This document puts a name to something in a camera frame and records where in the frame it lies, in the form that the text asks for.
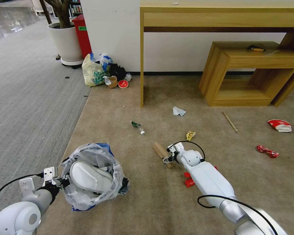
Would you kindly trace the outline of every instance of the wooden stick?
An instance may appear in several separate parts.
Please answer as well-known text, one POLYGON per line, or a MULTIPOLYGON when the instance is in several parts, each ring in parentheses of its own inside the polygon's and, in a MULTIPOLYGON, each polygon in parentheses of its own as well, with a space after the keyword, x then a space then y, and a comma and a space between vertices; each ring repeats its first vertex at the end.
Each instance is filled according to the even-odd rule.
POLYGON ((46 19, 48 21, 48 24, 51 24, 52 21, 50 19, 50 15, 49 15, 49 12, 47 10, 47 7, 46 7, 46 4, 45 4, 44 0, 39 0, 39 1, 40 1, 40 4, 41 4, 41 7, 43 9, 43 13, 45 14, 45 17, 46 17, 46 19))
MULTIPOLYGON (((159 155, 159 157, 161 159, 167 157, 169 154, 168 152, 166 151, 166 149, 161 145, 159 144, 158 142, 154 142, 153 144, 153 149, 157 152, 157 154, 159 155)), ((167 168, 171 168, 171 167, 174 167, 174 163, 168 163, 166 164, 167 168)))
POLYGON ((231 124, 231 126, 233 127, 233 129, 236 131, 236 134, 239 134, 239 130, 236 128, 236 126, 234 125, 234 123, 231 121, 231 119, 226 115, 226 113, 222 112, 224 114, 224 116, 226 117, 226 119, 228 120, 229 124, 231 124))

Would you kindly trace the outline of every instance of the wooden desk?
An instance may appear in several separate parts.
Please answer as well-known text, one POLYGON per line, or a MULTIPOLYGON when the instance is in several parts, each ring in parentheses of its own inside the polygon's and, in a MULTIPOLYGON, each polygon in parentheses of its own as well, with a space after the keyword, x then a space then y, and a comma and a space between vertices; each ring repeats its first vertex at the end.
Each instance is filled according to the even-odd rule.
MULTIPOLYGON (((144 105, 144 32, 285 32, 281 48, 294 51, 294 0, 140 4, 140 106, 144 105)), ((272 103, 279 106, 294 88, 294 74, 272 103)))

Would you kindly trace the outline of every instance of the red object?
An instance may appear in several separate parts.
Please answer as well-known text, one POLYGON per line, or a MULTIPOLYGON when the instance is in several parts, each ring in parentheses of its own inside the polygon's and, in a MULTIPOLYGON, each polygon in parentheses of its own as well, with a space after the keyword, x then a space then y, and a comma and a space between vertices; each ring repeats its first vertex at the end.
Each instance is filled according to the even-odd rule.
POLYGON ((193 179, 185 180, 184 183, 185 183, 185 185, 186 185, 187 188, 195 185, 195 182, 193 181, 193 179))
POLYGON ((82 50, 83 58, 86 57, 87 54, 91 53, 91 46, 89 42, 89 37, 87 33, 87 28, 84 20, 84 15, 81 14, 78 17, 72 20, 75 25, 79 45, 82 50))
POLYGON ((264 147, 263 145, 258 145, 258 146, 256 147, 256 149, 257 149, 258 152, 265 152, 265 153, 268 153, 269 156, 270 156, 270 158, 276 158, 276 157, 279 155, 278 152, 275 152, 275 151, 273 151, 273 150, 270 150, 270 149, 264 147))
POLYGON ((191 178, 190 174, 188 172, 184 172, 184 177, 191 178))
POLYGON ((291 132, 291 125, 289 122, 281 119, 272 119, 268 123, 279 132, 291 132))
POLYGON ((127 88, 127 87, 128 87, 128 81, 126 81, 126 80, 121 80, 121 81, 118 82, 118 86, 119 86, 120 88, 127 88))

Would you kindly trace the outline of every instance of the baseboard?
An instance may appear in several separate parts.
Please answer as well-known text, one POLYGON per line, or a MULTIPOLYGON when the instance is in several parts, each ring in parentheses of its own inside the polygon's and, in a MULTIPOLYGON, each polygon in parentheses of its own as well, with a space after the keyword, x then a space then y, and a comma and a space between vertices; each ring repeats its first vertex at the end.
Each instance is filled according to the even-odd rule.
MULTIPOLYGON (((140 75, 140 72, 129 72, 131 75, 140 75)), ((190 72, 144 72, 145 76, 201 76, 202 71, 190 72)), ((226 75, 252 75, 253 71, 227 71, 226 75)))

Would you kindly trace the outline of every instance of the red trash bin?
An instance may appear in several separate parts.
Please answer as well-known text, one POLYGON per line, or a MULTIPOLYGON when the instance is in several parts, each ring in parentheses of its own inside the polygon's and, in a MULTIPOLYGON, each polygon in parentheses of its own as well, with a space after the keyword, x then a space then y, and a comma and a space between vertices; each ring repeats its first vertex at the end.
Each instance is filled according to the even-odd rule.
POLYGON ((86 55, 91 53, 91 46, 84 20, 84 15, 81 14, 78 17, 74 18, 72 21, 74 22, 79 45, 82 50, 83 58, 85 59, 86 55))

